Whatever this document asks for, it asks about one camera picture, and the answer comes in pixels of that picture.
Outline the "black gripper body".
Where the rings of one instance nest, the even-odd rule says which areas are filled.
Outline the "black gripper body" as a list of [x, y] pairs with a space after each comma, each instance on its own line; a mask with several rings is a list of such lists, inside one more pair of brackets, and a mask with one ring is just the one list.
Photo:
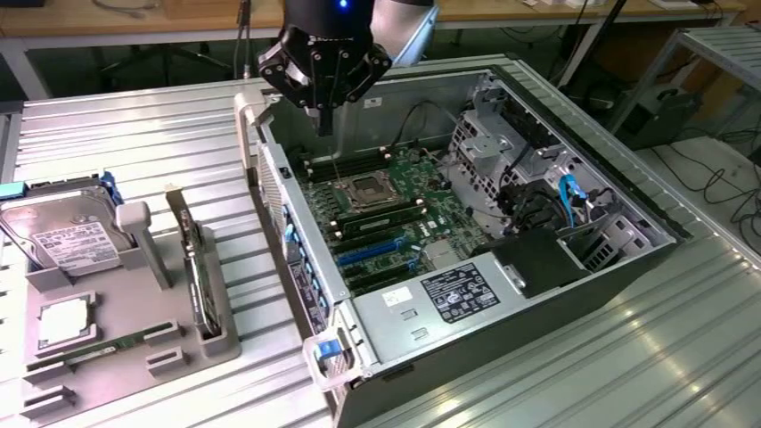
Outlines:
[[314, 85], [329, 85], [341, 48], [369, 50], [374, 43], [372, 1], [286, 1], [278, 34], [285, 52]]

